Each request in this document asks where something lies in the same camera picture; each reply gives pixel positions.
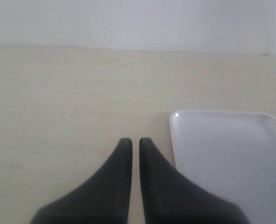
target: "wall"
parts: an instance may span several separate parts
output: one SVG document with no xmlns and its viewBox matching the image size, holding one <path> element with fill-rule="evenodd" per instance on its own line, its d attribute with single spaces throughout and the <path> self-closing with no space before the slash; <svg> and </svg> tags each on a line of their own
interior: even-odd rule
<svg viewBox="0 0 276 224">
<path fill-rule="evenodd" d="M 0 43 L 276 55 L 276 0 L 0 0 Z"/>
</svg>

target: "table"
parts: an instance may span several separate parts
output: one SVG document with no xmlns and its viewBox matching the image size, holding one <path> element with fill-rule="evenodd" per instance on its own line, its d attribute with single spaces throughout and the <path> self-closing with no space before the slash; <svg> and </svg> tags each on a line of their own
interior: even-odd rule
<svg viewBox="0 0 276 224">
<path fill-rule="evenodd" d="M 138 141 L 174 164 L 177 109 L 276 116 L 276 56 L 0 45 L 0 224 L 28 223 L 133 140 L 129 223 L 144 223 Z"/>
</svg>

